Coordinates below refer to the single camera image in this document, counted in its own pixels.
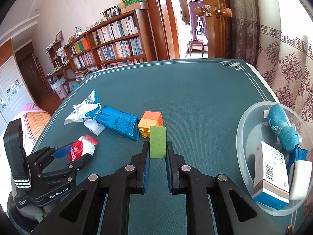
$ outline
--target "pink trash bin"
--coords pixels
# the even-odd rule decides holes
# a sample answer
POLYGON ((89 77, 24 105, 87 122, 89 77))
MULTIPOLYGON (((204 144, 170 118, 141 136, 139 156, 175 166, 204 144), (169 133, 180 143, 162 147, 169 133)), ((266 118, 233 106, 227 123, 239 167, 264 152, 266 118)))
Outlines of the pink trash bin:
POLYGON ((67 96, 67 93, 64 89, 63 85, 60 85, 56 90, 54 90, 58 96, 60 97, 60 99, 64 99, 67 96))

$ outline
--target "yellow block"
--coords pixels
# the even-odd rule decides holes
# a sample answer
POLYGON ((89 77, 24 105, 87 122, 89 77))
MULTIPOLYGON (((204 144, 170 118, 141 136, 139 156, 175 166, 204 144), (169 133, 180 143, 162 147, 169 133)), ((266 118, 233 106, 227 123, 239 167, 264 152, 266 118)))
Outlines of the yellow block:
POLYGON ((144 138, 150 137, 150 127, 159 126, 157 120, 142 118, 138 124, 139 132, 144 138))

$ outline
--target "plastic bowl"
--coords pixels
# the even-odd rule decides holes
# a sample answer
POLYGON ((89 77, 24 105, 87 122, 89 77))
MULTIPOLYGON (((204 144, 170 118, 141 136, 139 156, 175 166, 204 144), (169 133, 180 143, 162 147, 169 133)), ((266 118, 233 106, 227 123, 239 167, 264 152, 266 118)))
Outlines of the plastic bowl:
MULTIPOLYGON (((242 178, 250 195, 252 195, 255 175, 255 152, 261 140, 283 153, 285 161, 288 163, 289 154, 287 154, 282 148, 278 137, 276 137, 276 135, 272 132, 266 121, 266 118, 264 118, 263 111, 270 110, 275 104, 276 102, 271 101, 256 103, 245 111, 239 121, 236 140, 237 157, 242 178)), ((296 125, 296 130, 300 132, 302 136, 303 141, 300 147, 309 151, 308 156, 313 154, 313 141, 305 122, 292 109, 285 105, 281 105, 281 107, 286 112, 290 123, 294 123, 296 125)), ((311 191, 312 184, 313 180, 311 176, 308 194, 311 191)), ((290 200, 289 204, 281 210, 273 209, 259 202, 256 203, 266 213, 273 216, 282 217, 293 213, 303 204, 303 202, 304 200, 290 200)))

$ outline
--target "white ceiling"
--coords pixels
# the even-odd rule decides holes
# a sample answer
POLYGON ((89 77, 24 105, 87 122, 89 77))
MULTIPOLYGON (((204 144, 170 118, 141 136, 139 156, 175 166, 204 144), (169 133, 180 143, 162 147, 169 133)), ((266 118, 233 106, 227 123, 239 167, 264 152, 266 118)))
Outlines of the white ceiling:
POLYGON ((8 39, 14 39, 16 48, 27 43, 40 16, 44 0, 16 0, 0 25, 0 45, 8 39))

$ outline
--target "green box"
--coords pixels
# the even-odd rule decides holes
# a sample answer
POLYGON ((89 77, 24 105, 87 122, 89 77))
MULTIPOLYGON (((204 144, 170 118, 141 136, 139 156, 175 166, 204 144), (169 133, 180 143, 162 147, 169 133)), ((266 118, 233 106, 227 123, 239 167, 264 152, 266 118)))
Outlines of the green box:
POLYGON ((150 127, 150 158, 165 158, 166 128, 164 126, 150 127))
POLYGON ((133 3, 137 3, 137 2, 147 2, 147 0, 127 0, 124 2, 125 6, 131 5, 133 3))

